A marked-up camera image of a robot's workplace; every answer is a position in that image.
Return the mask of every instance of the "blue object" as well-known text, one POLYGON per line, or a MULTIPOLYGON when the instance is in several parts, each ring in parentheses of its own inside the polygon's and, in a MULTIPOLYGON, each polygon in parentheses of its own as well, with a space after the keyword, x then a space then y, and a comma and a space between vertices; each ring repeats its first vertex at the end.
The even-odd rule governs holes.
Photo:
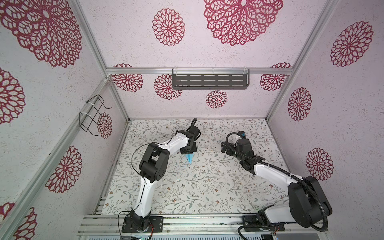
POLYGON ((187 157, 189 164, 192 164, 193 153, 186 154, 185 156, 187 157))

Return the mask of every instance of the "floral patterned floor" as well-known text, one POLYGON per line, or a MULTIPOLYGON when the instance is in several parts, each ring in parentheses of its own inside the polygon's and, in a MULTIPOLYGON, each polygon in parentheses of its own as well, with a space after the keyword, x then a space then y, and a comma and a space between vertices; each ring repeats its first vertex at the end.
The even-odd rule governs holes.
MULTIPOLYGON (((113 176, 102 214, 131 210, 136 202, 140 176, 132 170, 131 155, 149 142, 163 142, 191 120, 132 121, 113 176)), ((221 153, 221 142, 230 132, 245 131, 254 153, 287 170, 280 151, 261 119, 198 120, 201 136, 190 165, 180 152, 170 156, 167 172, 159 181, 152 201, 156 214, 250 213, 271 204, 286 202, 287 193, 267 180, 244 170, 231 156, 221 153)), ((146 147, 133 160, 139 163, 146 147)))

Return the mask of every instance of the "red doily pattern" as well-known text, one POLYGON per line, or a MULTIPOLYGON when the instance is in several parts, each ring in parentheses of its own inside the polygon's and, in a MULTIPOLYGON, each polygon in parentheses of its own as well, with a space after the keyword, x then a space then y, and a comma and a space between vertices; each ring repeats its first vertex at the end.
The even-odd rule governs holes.
POLYGON ((311 95, 305 88, 294 90, 288 101, 289 116, 295 121, 303 120, 311 109, 311 95))
MULTIPOLYGON (((289 63, 278 63, 272 66, 273 68, 290 68, 289 63)), ((285 74, 263 74, 260 78, 260 86, 268 91, 279 89, 283 84, 287 75, 285 74)))
MULTIPOLYGON (((119 63, 115 68, 133 68, 129 64, 119 63)), ((141 74, 114 74, 112 75, 113 82, 116 86, 127 91, 136 92, 143 87, 143 78, 141 74)))
POLYGON ((338 67, 351 65, 363 56, 372 42, 372 26, 367 22, 355 22, 336 38, 331 49, 331 61, 338 67))
POLYGON ((79 58, 80 29, 66 0, 0 0, 0 20, 38 60, 66 68, 79 58))
POLYGON ((13 208, 15 203, 7 202, 6 204, 0 206, 0 224, 8 215, 9 211, 13 208))
POLYGON ((112 133, 112 120, 108 113, 102 113, 97 120, 97 130, 100 136, 108 138, 112 133))
POLYGON ((221 43, 244 45, 276 20, 283 0, 204 0, 208 29, 221 43))
POLYGON ((227 94, 221 90, 214 90, 208 93, 207 97, 205 98, 205 102, 211 108, 222 107, 224 106, 224 104, 226 104, 227 100, 228 100, 227 94))
POLYGON ((158 11, 152 24, 156 38, 166 46, 174 46, 184 37, 183 18, 173 9, 163 8, 158 11))
POLYGON ((153 87, 157 95, 168 100, 178 98, 183 92, 183 90, 175 90, 172 88, 172 76, 169 74, 158 76, 153 87))
POLYGON ((312 176, 319 180, 326 180, 333 173, 333 161, 324 149, 314 148, 307 155, 307 168, 312 176))
POLYGON ((17 228, 15 234, 13 235, 13 240, 31 240, 35 235, 35 229, 37 226, 37 214, 35 213, 35 208, 31 207, 29 214, 24 217, 22 224, 17 228))
POLYGON ((79 150, 70 146, 45 186, 50 192, 63 193, 68 191, 79 179, 83 167, 82 161, 79 150))
POLYGON ((24 99, 19 81, 0 68, 0 124, 12 121, 23 112, 24 99))

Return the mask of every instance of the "small red circular pattern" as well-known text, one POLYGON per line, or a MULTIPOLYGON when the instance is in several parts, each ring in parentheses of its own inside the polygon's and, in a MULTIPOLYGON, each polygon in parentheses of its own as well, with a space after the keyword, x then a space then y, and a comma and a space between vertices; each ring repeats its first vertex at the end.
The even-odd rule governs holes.
POLYGON ((17 228, 15 234, 13 235, 13 240, 31 240, 35 235, 35 230, 37 226, 37 214, 35 213, 35 208, 31 207, 29 213, 24 217, 22 224, 17 228))
POLYGON ((13 208, 15 203, 7 202, 6 204, 0 206, 0 224, 4 221, 5 217, 8 215, 9 211, 13 208))
POLYGON ((319 180, 326 180, 333 173, 333 161, 324 149, 314 148, 307 155, 307 168, 312 176, 319 180))
POLYGON ((163 8, 158 11, 152 24, 156 38, 166 46, 174 46, 184 37, 183 18, 173 9, 163 8))
POLYGON ((83 167, 82 161, 79 150, 70 146, 45 186, 50 192, 63 193, 68 191, 79 179, 83 167))
POLYGON ((102 113, 97 120, 97 130, 100 136, 108 138, 112 133, 112 120, 108 113, 102 113))
POLYGON ((175 90, 172 88, 172 76, 169 74, 158 76, 155 79, 153 87, 157 95, 168 100, 178 98, 183 92, 183 90, 175 90))
POLYGON ((363 56, 372 42, 372 26, 367 22, 355 22, 336 38, 331 49, 331 61, 338 67, 351 65, 363 56))
POLYGON ((204 0, 208 29, 221 43, 244 45, 276 20, 283 0, 204 0))
MULTIPOLYGON (((133 68, 129 64, 119 63, 115 68, 133 68)), ((143 87, 143 78, 141 74, 114 74, 112 75, 113 82, 116 86, 127 91, 136 92, 143 87)))
POLYGON ((305 88, 294 90, 288 101, 289 116, 295 121, 303 120, 311 109, 311 95, 305 88))
POLYGON ((38 60, 66 68, 79 58, 80 29, 66 0, 0 0, 0 20, 38 60))
POLYGON ((0 124, 12 121, 23 112, 24 99, 19 81, 0 68, 0 124))
POLYGON ((226 104, 227 100, 227 94, 221 90, 214 90, 208 93, 207 97, 205 98, 205 102, 211 108, 220 108, 226 104))
MULTIPOLYGON (((290 68, 289 63, 278 63, 272 66, 273 68, 290 68)), ((283 84, 287 75, 285 74, 263 74, 260 78, 260 86, 268 91, 279 89, 283 84)))

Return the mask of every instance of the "red floral medallion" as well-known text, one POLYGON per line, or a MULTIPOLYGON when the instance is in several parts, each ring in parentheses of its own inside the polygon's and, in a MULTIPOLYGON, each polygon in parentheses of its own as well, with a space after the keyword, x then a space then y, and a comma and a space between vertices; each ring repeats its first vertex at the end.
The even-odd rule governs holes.
MULTIPOLYGON (((129 64, 119 63, 115 68, 133 68, 129 64)), ((143 87, 143 78, 141 74, 114 74, 111 76, 116 86, 127 91, 136 92, 143 87)))
POLYGON ((66 68, 79 58, 80 29, 66 0, 0 0, 0 20, 38 60, 66 68))
POLYGON ((17 228, 13 235, 13 240, 31 240, 35 235, 35 229, 37 226, 37 214, 35 208, 31 207, 27 216, 24 217, 22 224, 17 228))
POLYGON ((307 168, 312 176, 319 180, 326 180, 333 173, 333 161, 324 149, 314 148, 307 155, 307 168))
POLYGON ((178 98, 183 92, 183 90, 175 90, 172 88, 172 76, 169 74, 158 76, 153 87, 157 95, 168 100, 178 98))
POLYGON ((276 20, 283 0, 204 0, 208 29, 221 43, 244 45, 276 20))
POLYGON ((50 192, 63 193, 68 191, 79 179, 83 167, 82 161, 79 150, 70 146, 45 186, 50 192))
POLYGON ((211 108, 219 108, 224 106, 227 100, 228 96, 224 91, 214 90, 207 95, 205 102, 211 108))
POLYGON ((0 206, 0 224, 4 221, 5 217, 8 215, 9 211, 13 208, 15 203, 7 202, 6 204, 0 206))
POLYGON ((112 133, 112 120, 108 113, 102 113, 97 121, 97 130, 103 138, 108 138, 112 133))
MULTIPOLYGON (((289 63, 278 63, 272 66, 273 68, 290 68, 289 63)), ((260 78, 260 86, 268 91, 279 89, 283 84, 287 75, 285 74, 263 74, 260 78)))
POLYGON ((310 112, 311 103, 311 95, 307 89, 296 89, 288 101, 289 116, 295 121, 303 120, 310 112))
POLYGON ((23 112, 24 99, 19 81, 0 68, 0 124, 12 121, 23 112))
POLYGON ((152 24, 156 38, 166 46, 174 46, 184 37, 183 18, 173 9, 163 8, 158 11, 152 24))
POLYGON ((372 26, 367 22, 355 22, 336 38, 331 49, 331 61, 338 67, 351 65, 363 56, 372 42, 372 26))

